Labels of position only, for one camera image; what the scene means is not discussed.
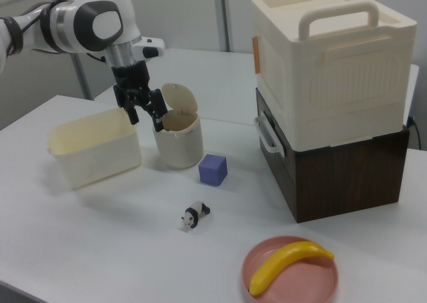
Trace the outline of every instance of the panda figurine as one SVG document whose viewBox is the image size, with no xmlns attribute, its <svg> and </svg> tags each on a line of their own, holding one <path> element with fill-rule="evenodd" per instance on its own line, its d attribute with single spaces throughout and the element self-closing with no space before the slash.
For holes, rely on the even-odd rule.
<svg viewBox="0 0 427 303">
<path fill-rule="evenodd" d="M 203 213 L 208 215 L 211 209 L 208 208 L 203 202 L 194 202 L 188 209 L 185 210 L 185 216 L 181 217 L 185 228 L 195 228 L 199 222 L 199 216 Z"/>
</svg>

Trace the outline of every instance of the toy banana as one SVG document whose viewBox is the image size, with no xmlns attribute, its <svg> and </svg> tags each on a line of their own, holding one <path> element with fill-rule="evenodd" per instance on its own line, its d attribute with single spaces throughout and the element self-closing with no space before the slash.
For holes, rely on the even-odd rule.
<svg viewBox="0 0 427 303">
<path fill-rule="evenodd" d="M 249 293 L 252 296 L 261 294 L 286 266 L 314 256 L 334 259 L 333 253 L 310 241 L 294 242 L 276 250 L 252 276 Z"/>
</svg>

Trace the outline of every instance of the purple cube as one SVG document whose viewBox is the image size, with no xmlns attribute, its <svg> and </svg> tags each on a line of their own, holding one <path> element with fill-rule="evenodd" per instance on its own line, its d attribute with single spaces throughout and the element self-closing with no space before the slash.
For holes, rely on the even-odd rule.
<svg viewBox="0 0 427 303">
<path fill-rule="evenodd" d="M 227 159 L 223 156 L 206 154 L 199 164 L 200 181 L 220 186 L 227 176 Z"/>
</svg>

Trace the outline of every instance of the pink bowl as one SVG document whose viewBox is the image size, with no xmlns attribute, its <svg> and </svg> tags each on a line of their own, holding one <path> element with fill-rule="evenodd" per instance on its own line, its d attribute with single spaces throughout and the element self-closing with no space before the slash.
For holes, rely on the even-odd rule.
<svg viewBox="0 0 427 303">
<path fill-rule="evenodd" d="M 247 295 L 254 302 L 328 303 L 332 299 L 338 286 L 338 270 L 333 260 L 323 257 L 297 261 L 285 268 L 264 293 L 256 297 L 249 294 L 250 280 L 261 264 L 277 249 L 298 241 L 308 240 L 279 236 L 265 240 L 249 251 L 242 266 L 242 280 Z"/>
</svg>

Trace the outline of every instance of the dark brown wooden box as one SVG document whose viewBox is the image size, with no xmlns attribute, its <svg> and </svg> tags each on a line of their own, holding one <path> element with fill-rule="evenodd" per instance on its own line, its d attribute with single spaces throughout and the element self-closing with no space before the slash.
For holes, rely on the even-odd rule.
<svg viewBox="0 0 427 303">
<path fill-rule="evenodd" d="M 399 200 L 409 130 L 337 147 L 292 150 L 256 90 L 258 115 L 265 113 L 286 156 L 261 150 L 297 223 L 373 208 Z M 268 134 L 268 143 L 273 146 Z"/>
</svg>

